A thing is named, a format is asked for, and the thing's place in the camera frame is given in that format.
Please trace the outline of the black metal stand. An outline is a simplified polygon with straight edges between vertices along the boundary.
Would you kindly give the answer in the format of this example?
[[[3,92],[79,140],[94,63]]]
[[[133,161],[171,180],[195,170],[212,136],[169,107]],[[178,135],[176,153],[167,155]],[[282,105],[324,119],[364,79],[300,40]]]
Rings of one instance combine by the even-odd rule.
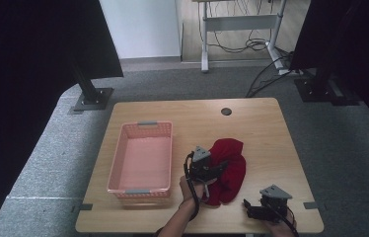
[[[74,79],[82,91],[76,104],[70,109],[70,113],[80,115],[84,111],[105,110],[113,92],[113,88],[96,88],[92,81],[83,75],[75,59],[70,61],[70,67]]]
[[[358,106],[360,97],[338,77],[318,69],[315,73],[304,70],[306,78],[294,83],[304,103],[331,103],[333,106]]]

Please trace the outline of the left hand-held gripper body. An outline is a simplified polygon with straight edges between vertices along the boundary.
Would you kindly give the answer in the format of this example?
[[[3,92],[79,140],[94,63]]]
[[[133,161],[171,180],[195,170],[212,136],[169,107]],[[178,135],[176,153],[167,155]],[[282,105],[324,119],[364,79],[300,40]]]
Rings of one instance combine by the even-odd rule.
[[[190,178],[194,181],[209,181],[213,179],[210,170],[211,153],[200,146],[196,146],[191,154],[191,163],[189,168]]]

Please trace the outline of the black curtain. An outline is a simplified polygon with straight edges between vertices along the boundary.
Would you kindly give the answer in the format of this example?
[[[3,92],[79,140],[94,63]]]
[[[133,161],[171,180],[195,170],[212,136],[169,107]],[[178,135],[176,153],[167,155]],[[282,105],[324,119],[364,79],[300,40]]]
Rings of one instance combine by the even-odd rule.
[[[100,0],[0,0],[0,208],[60,96],[121,73]]]
[[[369,0],[311,0],[291,67],[319,68],[327,56],[369,107]]]

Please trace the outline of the white desk frame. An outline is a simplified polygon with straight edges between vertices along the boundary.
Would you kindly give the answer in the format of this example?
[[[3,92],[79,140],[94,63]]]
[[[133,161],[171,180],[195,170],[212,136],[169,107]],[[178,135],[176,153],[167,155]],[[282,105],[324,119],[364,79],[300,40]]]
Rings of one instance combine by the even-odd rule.
[[[208,40],[209,32],[230,32],[230,31],[251,31],[251,30],[271,30],[270,39],[265,41],[265,48],[272,60],[272,65],[279,75],[289,72],[283,64],[283,57],[278,52],[275,44],[284,16],[287,0],[280,0],[276,13],[243,15],[243,16],[221,16],[209,17],[208,6],[211,2],[226,2],[230,0],[191,0],[202,5],[202,16],[199,18],[201,26],[201,72],[209,71]]]

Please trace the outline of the red cloth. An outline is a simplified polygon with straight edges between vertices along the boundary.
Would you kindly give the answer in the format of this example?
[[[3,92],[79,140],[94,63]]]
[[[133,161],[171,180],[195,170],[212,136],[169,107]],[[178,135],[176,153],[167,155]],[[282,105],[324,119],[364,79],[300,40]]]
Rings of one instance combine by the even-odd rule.
[[[208,186],[209,197],[206,204],[218,206],[231,202],[241,189],[246,176],[246,159],[243,152],[244,143],[234,138],[221,138],[209,149],[210,166],[215,167],[222,162],[228,165],[216,182]]]

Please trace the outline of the person's left hand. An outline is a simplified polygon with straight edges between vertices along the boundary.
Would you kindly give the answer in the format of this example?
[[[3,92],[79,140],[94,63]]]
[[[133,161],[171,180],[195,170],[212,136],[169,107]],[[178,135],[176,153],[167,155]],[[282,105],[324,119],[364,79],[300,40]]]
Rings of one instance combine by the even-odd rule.
[[[183,194],[183,200],[189,200],[196,195],[199,199],[203,199],[206,189],[215,183],[216,180],[208,181],[207,183],[192,183],[190,186],[185,176],[180,178],[180,187]]]

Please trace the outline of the pink plastic basket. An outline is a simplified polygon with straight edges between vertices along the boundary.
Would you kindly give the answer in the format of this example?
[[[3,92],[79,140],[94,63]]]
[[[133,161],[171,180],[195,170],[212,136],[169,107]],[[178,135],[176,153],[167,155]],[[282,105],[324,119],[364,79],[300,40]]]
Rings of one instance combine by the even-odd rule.
[[[124,123],[112,160],[108,192],[118,199],[168,198],[172,154],[170,121]]]

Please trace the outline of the person's right hand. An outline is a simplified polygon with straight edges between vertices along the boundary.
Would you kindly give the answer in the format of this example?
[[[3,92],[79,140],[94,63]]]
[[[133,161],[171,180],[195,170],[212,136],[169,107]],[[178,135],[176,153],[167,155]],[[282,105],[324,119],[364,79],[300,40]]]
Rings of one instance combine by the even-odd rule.
[[[292,229],[284,221],[279,223],[264,221],[263,224],[272,237],[295,237]]]

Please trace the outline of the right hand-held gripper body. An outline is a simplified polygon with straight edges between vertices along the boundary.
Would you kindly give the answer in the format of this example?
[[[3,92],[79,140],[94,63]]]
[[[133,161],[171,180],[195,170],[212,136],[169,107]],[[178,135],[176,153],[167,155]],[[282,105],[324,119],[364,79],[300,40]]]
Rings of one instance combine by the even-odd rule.
[[[260,203],[262,211],[268,211],[271,215],[271,222],[279,222],[288,212],[287,202],[292,199],[292,195],[278,187],[271,185],[263,190],[261,194]]]

